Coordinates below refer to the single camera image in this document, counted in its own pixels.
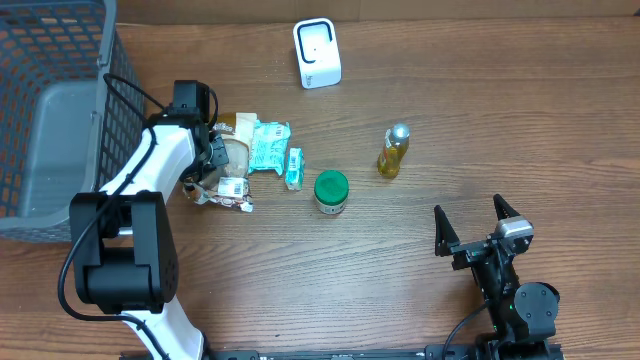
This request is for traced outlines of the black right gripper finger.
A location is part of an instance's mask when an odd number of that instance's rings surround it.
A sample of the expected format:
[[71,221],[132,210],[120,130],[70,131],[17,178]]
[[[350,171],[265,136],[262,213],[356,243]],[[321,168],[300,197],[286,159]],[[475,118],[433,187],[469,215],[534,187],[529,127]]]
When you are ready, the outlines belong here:
[[450,256],[452,248],[460,245],[460,240],[440,205],[434,207],[434,220],[436,225],[435,255]]
[[499,220],[517,217],[520,215],[500,194],[493,196],[494,208]]

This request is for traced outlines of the brown snack bag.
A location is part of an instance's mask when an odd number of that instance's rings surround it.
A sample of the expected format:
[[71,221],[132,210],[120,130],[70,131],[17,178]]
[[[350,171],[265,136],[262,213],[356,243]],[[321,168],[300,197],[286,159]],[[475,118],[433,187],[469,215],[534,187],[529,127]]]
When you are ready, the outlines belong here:
[[228,162],[204,173],[197,183],[183,185],[184,194],[198,205],[213,203],[250,213],[253,199],[248,180],[256,113],[224,113],[218,117],[212,133],[222,143]]

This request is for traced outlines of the teal snack packet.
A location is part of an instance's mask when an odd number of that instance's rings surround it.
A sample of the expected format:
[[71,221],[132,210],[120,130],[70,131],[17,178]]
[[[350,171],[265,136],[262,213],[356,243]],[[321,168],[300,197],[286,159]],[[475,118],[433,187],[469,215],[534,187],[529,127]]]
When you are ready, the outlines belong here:
[[278,176],[282,176],[290,137],[289,123],[257,121],[254,126],[248,172],[273,170]]

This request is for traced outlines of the teal tissue pack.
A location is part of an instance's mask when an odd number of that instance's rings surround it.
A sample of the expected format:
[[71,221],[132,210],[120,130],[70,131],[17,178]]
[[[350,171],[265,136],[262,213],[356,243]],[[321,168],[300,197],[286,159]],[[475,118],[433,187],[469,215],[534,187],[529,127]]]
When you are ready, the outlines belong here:
[[301,148],[290,148],[287,171],[285,175],[285,185],[289,190],[299,191],[302,189],[304,181],[305,160]]

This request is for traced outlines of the yellow oil bottle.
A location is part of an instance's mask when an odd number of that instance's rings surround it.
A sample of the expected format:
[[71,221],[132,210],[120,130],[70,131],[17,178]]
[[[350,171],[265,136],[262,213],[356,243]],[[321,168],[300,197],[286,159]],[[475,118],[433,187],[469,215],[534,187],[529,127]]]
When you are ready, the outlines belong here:
[[377,169],[380,175],[395,178],[401,161],[409,148],[410,128],[404,123],[397,123],[389,128],[384,136],[382,151],[377,159]]

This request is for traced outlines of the green lid jar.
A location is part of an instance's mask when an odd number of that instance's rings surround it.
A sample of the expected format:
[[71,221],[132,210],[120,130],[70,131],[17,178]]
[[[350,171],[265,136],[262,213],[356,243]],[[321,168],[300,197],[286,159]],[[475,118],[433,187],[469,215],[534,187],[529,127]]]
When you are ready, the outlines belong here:
[[349,196],[347,177],[337,170],[322,172],[314,183],[314,198],[317,208],[324,214],[341,213]]

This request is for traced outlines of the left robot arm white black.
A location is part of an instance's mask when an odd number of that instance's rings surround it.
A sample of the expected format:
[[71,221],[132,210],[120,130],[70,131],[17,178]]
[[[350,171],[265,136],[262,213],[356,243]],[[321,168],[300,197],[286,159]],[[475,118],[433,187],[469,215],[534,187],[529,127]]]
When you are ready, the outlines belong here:
[[141,118],[141,142],[123,169],[70,203],[72,247],[57,283],[61,308],[81,321],[127,324],[149,359],[211,356],[206,335],[177,298],[179,264],[166,202],[176,184],[191,189],[227,163],[212,130],[217,117],[208,85],[175,81],[172,102]]

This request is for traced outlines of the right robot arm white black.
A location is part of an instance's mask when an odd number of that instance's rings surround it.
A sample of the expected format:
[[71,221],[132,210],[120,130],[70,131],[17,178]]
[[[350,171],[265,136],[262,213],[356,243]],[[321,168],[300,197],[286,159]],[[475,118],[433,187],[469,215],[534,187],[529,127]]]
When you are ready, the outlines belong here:
[[[442,345],[430,345],[426,354],[437,359],[562,359],[556,334],[560,295],[544,282],[522,284],[513,266],[534,237],[533,224],[504,198],[493,196],[498,222],[484,240],[461,243],[446,213],[434,207],[435,254],[452,258],[452,268],[469,268],[482,293],[483,304],[461,320]],[[471,345],[455,346],[457,333],[481,312],[492,322],[491,333],[480,334]]]

